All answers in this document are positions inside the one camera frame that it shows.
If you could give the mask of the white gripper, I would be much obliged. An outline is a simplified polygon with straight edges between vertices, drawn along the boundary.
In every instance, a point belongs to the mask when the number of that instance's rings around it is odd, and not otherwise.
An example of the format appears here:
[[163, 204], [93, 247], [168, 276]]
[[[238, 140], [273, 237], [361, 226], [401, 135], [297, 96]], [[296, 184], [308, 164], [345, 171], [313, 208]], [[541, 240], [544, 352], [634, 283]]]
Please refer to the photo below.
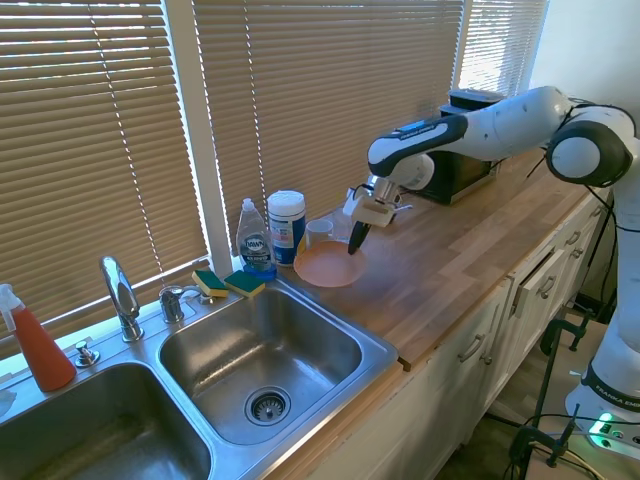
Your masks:
[[384, 228], [391, 223], [394, 215], [393, 206], [381, 204], [373, 197], [359, 197], [352, 212], [352, 221], [355, 223], [348, 242], [348, 253], [354, 255], [360, 249], [372, 226]]

